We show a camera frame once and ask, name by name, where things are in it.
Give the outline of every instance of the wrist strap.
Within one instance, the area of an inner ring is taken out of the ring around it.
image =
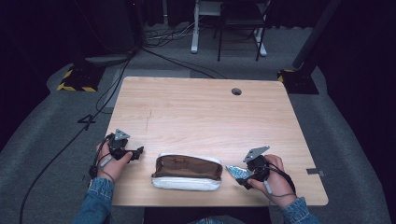
[[[113,182],[113,184],[116,184],[116,181],[114,181],[113,176],[111,176],[108,172],[106,172],[104,169],[101,169],[101,172],[104,173],[105,175],[108,175],[108,177],[110,177],[111,182]]]

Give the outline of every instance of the brown pouch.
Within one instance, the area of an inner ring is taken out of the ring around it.
[[[151,182],[162,189],[216,190],[221,184],[221,173],[218,159],[161,153]]]

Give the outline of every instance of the black cable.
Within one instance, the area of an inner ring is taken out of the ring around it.
[[[126,66],[128,65],[129,61],[131,61],[131,59],[133,58],[130,57],[128,59],[128,61],[125,63],[125,65],[122,68],[122,73],[125,71]],[[105,106],[108,104],[108,102],[110,101],[111,97],[114,95],[114,93],[116,92],[116,89],[114,89],[114,91],[111,93],[111,96],[108,98],[108,100],[102,105],[102,107],[100,108],[99,111],[97,111],[92,119],[89,119],[87,124],[84,125],[83,128],[81,128],[81,130],[78,131],[78,133],[61,149],[61,151],[59,151],[53,158],[52,160],[49,161],[49,163],[47,163],[47,165],[41,170],[41,172],[36,176],[35,180],[33,181],[33,183],[30,185],[29,189],[27,190],[22,204],[21,204],[21,209],[20,209],[20,224],[22,224],[23,221],[23,209],[24,206],[26,204],[27,198],[29,196],[30,191],[32,191],[32,188],[35,186],[35,183],[37,182],[37,180],[44,174],[44,172],[50,167],[50,165],[79,137],[79,135],[91,124],[91,122],[100,114],[100,111],[103,110],[103,108],[105,108]]]
[[[99,109],[98,109],[98,106],[99,106],[99,102],[100,102],[100,100],[111,90],[111,88],[113,88],[113,86],[114,85],[116,85],[116,83],[120,83],[120,81],[121,81],[121,79],[122,79],[122,75],[123,75],[123,72],[121,72],[122,71],[122,69],[120,69],[120,74],[119,74],[119,77],[111,84],[111,86],[99,97],[99,99],[96,101],[96,106],[95,106],[95,109],[96,109],[96,111],[100,111]],[[100,113],[102,113],[102,114],[112,114],[111,112],[103,112],[103,111],[100,111]]]
[[[177,64],[177,65],[179,65],[179,66],[188,68],[188,69],[190,69],[190,70],[192,70],[192,71],[199,72],[199,73],[204,74],[204,75],[206,75],[206,76],[208,76],[208,77],[211,77],[211,78],[215,78],[215,77],[213,77],[213,76],[211,76],[211,75],[209,75],[208,73],[205,73],[205,72],[203,72],[203,71],[200,71],[200,70],[197,70],[197,69],[195,69],[195,68],[188,67],[188,66],[186,66],[186,65],[184,65],[184,64],[176,63],[176,62],[172,61],[172,60],[175,60],[175,59],[171,59],[171,58],[162,56],[161,54],[154,53],[154,52],[152,52],[152,51],[150,51],[150,50],[148,50],[148,49],[145,49],[145,48],[142,48],[142,50],[145,51],[145,52],[147,52],[147,53],[149,53],[149,54],[152,54],[152,55],[155,55],[155,56],[157,56],[157,57],[159,57],[159,58],[162,58],[162,59],[164,59],[164,60],[166,60],[166,61],[168,61],[168,62],[175,63],[175,64]]]

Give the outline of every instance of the person's right hand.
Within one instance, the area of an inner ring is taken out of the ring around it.
[[[283,172],[285,171],[283,169],[282,159],[280,159],[278,156],[265,155],[264,157],[265,159],[268,160],[269,163],[272,163],[273,165],[277,166],[279,170]],[[268,193],[267,188],[264,186],[263,182],[257,181],[255,179],[249,179],[247,182],[254,189],[258,189],[259,191],[264,193],[268,199],[270,199],[273,203],[275,203],[281,208],[288,206],[297,199],[297,196],[293,193],[293,190],[291,189],[291,186],[289,185],[288,181],[286,181],[286,179],[283,176],[279,175],[277,172],[270,171],[270,175],[267,181],[272,190],[272,195]]]

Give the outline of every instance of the chair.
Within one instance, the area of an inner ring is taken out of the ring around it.
[[[221,44],[223,38],[223,29],[232,27],[237,30],[252,30],[249,38],[253,36],[255,29],[262,28],[259,47],[257,50],[256,61],[259,60],[260,48],[262,47],[262,40],[265,30],[265,11],[260,11],[258,3],[264,3],[258,0],[223,0],[220,7],[219,23],[216,27],[213,38],[216,38],[218,29],[220,31],[219,37],[219,53],[218,62],[220,61]]]

